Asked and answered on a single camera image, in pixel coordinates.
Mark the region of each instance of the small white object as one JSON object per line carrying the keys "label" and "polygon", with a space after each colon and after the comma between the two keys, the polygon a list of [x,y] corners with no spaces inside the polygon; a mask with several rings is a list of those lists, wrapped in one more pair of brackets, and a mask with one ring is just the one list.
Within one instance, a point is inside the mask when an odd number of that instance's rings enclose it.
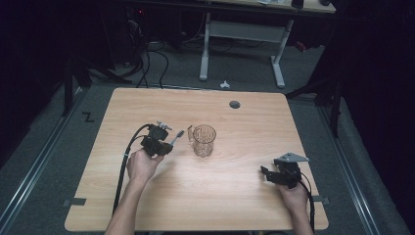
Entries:
{"label": "small white object", "polygon": [[226,80],[224,80],[223,83],[220,84],[220,87],[221,88],[229,88],[229,87],[231,87],[231,85],[229,85],[228,82],[226,82]]}

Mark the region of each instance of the wood grain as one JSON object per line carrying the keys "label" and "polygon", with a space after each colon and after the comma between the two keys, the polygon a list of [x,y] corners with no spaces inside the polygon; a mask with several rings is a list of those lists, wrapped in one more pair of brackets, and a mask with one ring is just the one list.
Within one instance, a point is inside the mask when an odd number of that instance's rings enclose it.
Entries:
{"label": "wood grain", "polygon": [[[229,106],[241,104],[239,109]],[[166,141],[190,125],[216,130],[214,150],[197,157],[187,133],[159,165],[137,211],[136,230],[284,230],[291,218],[276,187],[259,167],[288,152],[305,156],[290,108],[278,93],[116,89],[76,191],[85,206],[71,206],[70,231],[103,231],[111,219],[125,148],[135,131],[161,120],[173,128]],[[141,148],[136,141],[132,151]],[[301,171],[318,191],[308,166]],[[316,203],[316,229],[328,226]]]}

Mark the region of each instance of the cable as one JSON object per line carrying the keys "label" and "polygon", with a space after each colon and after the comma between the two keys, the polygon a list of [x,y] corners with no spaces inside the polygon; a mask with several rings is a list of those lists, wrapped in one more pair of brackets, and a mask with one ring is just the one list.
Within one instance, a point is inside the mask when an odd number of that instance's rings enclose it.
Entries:
{"label": "cable", "polygon": [[161,89],[163,89],[163,88],[162,88],[162,83],[161,83],[161,80],[162,80],[162,77],[164,76],[164,74],[165,74],[165,72],[167,71],[167,68],[168,68],[168,57],[167,57],[167,56],[165,56],[165,55],[164,55],[163,53],[161,53],[161,52],[154,51],[153,53],[157,53],[157,54],[159,54],[159,55],[162,55],[162,56],[165,58],[165,62],[166,62],[165,69],[164,69],[164,71],[162,72],[162,74],[161,74],[161,76],[160,76],[160,78],[159,78],[159,85],[160,85],[160,88],[161,88]]}
{"label": "cable", "polygon": [[116,208],[118,207],[118,201],[119,201],[119,195],[121,193],[121,188],[122,188],[122,181],[124,179],[124,174],[125,174],[125,167],[127,165],[127,161],[128,161],[128,156],[129,156],[129,152],[131,150],[131,145],[134,143],[134,141],[136,139],[138,139],[137,135],[138,133],[140,133],[141,130],[143,130],[146,127],[152,127],[151,124],[145,124],[143,126],[141,126],[136,132],[135,134],[132,136],[122,159],[122,165],[121,165],[121,170],[119,171],[119,178],[118,178],[118,185],[116,186],[116,193],[115,193],[115,199],[114,199],[114,207],[113,207],[113,214],[116,210]]}
{"label": "cable", "polygon": [[143,79],[146,81],[146,85],[147,85],[147,88],[149,88],[149,85],[148,85],[148,83],[147,83],[147,79],[146,79],[146,74],[147,74],[147,72],[149,71],[149,69],[150,69],[150,55],[149,55],[149,50],[146,50],[146,55],[147,55],[147,69],[146,69],[146,71],[145,72],[143,72],[143,76],[141,77],[141,79],[138,81],[138,84],[137,84],[137,86],[135,87],[135,88],[138,88],[140,85],[141,85],[141,82],[143,81]]}
{"label": "cable", "polygon": [[147,60],[148,60],[148,66],[147,66],[147,69],[146,69],[145,73],[143,74],[143,76],[141,77],[140,81],[138,82],[138,84],[137,84],[137,86],[136,86],[135,88],[138,88],[138,87],[141,85],[141,82],[143,81],[143,79],[145,79],[145,81],[146,81],[146,85],[147,85],[147,88],[149,88],[149,85],[148,85],[148,83],[147,83],[147,79],[146,79],[146,74],[147,74],[147,72],[148,72],[148,71],[149,71],[149,69],[150,69],[150,55],[149,55],[149,52],[159,54],[159,55],[161,55],[161,56],[163,56],[163,57],[165,58],[166,65],[165,65],[164,71],[162,72],[162,74],[161,74],[161,76],[160,76],[160,78],[159,78],[159,86],[160,86],[160,88],[161,88],[161,89],[163,89],[163,87],[162,87],[162,82],[161,82],[161,81],[162,81],[162,78],[164,77],[164,75],[165,75],[165,73],[167,72],[167,69],[168,69],[168,65],[169,65],[169,62],[168,62],[168,57],[167,57],[167,56],[165,56],[165,55],[164,55],[163,53],[161,53],[161,52],[158,52],[158,51],[149,51],[149,50],[146,50],[146,55],[147,55]]}
{"label": "cable", "polygon": [[[296,178],[294,174],[290,172],[289,170],[287,170],[285,167],[284,167],[284,170],[287,171],[293,178]],[[303,175],[304,178],[307,180],[308,186],[309,186],[309,190],[308,190],[305,184],[301,180],[299,181],[299,184],[301,184],[301,186],[305,189],[305,192],[307,193],[308,201],[310,202],[310,226],[311,226],[312,232],[314,233],[315,231],[314,230],[315,207],[314,207],[314,199],[312,198],[312,194],[311,194],[311,184],[307,176],[305,176],[305,174],[301,173],[301,175]]]}

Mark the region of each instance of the wooden table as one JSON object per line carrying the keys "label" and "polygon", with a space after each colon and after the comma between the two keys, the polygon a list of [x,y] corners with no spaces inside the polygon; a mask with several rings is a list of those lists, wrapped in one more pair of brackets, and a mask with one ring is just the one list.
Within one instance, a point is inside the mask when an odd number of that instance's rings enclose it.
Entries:
{"label": "wooden table", "polygon": [[[229,106],[241,104],[239,109]],[[137,211],[136,230],[290,230],[289,212],[276,187],[259,167],[288,152],[305,156],[283,94],[167,89],[116,89],[104,116],[66,220],[70,231],[103,231],[112,215],[122,155],[135,131],[161,120],[171,126],[169,142],[190,125],[216,130],[210,157],[197,157],[187,133],[159,165]],[[131,151],[140,149],[136,141]],[[318,191],[308,163],[300,163]],[[327,216],[316,203],[315,227],[325,229]]]}

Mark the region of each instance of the black tape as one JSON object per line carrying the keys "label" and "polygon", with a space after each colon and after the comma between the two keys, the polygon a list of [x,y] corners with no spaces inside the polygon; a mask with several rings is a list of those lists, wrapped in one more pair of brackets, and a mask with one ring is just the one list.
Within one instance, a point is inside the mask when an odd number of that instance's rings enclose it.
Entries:
{"label": "black tape", "polygon": [[85,206],[86,199],[72,198],[64,200],[62,206],[68,208],[69,206]]}

